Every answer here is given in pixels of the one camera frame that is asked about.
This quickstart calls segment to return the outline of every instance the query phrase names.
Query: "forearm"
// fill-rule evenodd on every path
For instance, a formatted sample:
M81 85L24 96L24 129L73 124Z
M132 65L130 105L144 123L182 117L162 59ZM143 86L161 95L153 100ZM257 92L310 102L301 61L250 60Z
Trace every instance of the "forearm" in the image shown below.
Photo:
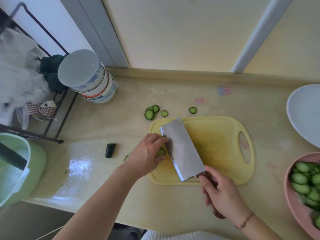
M137 179L125 164L116 168L109 179L60 230L54 240L107 239Z
M254 215L242 232L251 240L282 240L264 221Z

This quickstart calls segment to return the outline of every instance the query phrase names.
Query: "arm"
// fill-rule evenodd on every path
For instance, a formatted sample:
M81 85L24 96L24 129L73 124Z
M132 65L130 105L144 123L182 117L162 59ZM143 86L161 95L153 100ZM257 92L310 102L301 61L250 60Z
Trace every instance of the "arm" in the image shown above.
M202 184L202 193L207 191L214 207L239 228L252 211L243 200L232 179L224 176L212 167L205 166L205 168L206 171L211 173L213 180L218 183L218 187L216 189L206 177L200 176L199 180ZM209 205L207 197L205 197L205 204L207 206ZM282 239L256 215L248 219L241 231L249 239L254 240Z
M165 159L165 156L155 156L167 141L158 134L147 134L53 240L107 239L134 183Z

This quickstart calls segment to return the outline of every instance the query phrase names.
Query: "dark green cloth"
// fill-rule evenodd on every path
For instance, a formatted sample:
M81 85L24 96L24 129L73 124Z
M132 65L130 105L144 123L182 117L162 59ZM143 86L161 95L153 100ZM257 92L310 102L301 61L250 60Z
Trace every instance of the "dark green cloth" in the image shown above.
M40 60L40 73L44 76L49 88L57 93L63 93L68 88L58 79L59 65L66 56L67 55L53 55L50 57L43 57Z

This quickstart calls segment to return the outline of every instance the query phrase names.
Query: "bracelet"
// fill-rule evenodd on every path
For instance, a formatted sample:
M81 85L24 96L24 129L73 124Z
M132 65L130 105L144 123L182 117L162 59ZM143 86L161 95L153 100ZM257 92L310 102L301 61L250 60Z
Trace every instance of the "bracelet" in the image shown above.
M236 225L234 225L238 230L242 230L243 228L245 228L247 222L250 220L251 217L254 216L254 212L252 211L251 214L245 219L245 221L240 225L240 227L237 227Z

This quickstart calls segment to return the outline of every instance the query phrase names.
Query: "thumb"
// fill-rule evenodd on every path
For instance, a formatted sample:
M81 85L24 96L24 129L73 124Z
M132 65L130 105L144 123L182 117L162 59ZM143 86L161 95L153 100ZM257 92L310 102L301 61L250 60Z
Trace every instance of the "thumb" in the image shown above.
M160 162L162 162L163 160L165 160L166 159L166 156L157 156L156 158L155 158L155 162L156 162L156 164L158 165Z
M213 197L218 195L218 190L212 185L212 183L205 176L200 176L199 180L202 186L204 187L204 189L210 195L211 200Z

